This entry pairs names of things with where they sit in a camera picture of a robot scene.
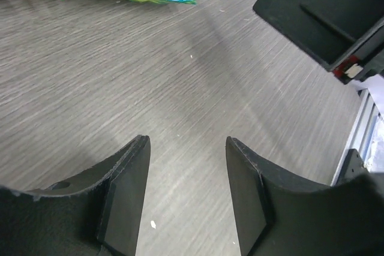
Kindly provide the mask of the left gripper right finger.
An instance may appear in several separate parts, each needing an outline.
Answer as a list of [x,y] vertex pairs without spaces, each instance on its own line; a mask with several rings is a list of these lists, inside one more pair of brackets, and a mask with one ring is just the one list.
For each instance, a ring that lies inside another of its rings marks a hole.
[[226,164],[242,255],[383,254],[383,174],[357,173],[328,186],[232,137]]

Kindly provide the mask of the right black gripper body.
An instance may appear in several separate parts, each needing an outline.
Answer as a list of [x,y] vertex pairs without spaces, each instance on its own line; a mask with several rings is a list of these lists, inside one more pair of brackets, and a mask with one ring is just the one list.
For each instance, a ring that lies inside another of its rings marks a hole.
[[364,82],[382,71],[383,19],[380,19],[347,51],[332,73],[346,85],[352,80]]

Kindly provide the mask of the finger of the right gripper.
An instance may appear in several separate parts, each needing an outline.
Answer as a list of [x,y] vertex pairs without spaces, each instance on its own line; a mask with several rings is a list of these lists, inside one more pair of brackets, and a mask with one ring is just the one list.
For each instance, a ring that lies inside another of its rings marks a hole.
[[257,0],[253,11],[326,71],[383,43],[383,0]]

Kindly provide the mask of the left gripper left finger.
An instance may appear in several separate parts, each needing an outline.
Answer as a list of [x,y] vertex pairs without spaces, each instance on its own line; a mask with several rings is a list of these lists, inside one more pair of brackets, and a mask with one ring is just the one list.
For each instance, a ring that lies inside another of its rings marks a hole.
[[1,187],[2,255],[134,255],[151,157],[148,136],[47,189]]

